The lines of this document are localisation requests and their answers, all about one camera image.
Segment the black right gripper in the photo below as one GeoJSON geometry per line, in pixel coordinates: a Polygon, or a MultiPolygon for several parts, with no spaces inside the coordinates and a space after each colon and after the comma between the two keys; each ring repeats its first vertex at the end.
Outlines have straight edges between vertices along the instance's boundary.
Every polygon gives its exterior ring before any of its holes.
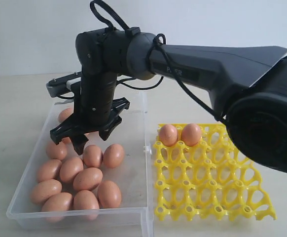
{"type": "Polygon", "coordinates": [[[51,140],[58,145],[62,138],[69,137],[75,152],[82,155],[85,144],[89,141],[85,133],[100,131],[110,134],[120,122],[119,114],[124,109],[129,109],[126,98],[114,100],[116,83],[116,73],[106,72],[92,76],[82,73],[80,96],[74,102],[74,113],[50,130],[51,140]]]}

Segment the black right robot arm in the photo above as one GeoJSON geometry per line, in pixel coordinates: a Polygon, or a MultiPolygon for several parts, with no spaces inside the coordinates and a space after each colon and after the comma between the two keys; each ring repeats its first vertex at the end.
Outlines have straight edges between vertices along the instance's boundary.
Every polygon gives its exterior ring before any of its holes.
{"type": "Polygon", "coordinates": [[[162,34],[138,27],[83,32],[75,47],[81,72],[72,89],[74,113],[50,131],[54,143],[69,137],[80,154],[86,133],[97,131],[106,140],[130,105],[114,98],[117,77],[161,75],[183,90],[206,90],[207,111],[226,126],[233,144],[251,160],[287,173],[286,48],[168,45],[162,34]]]}

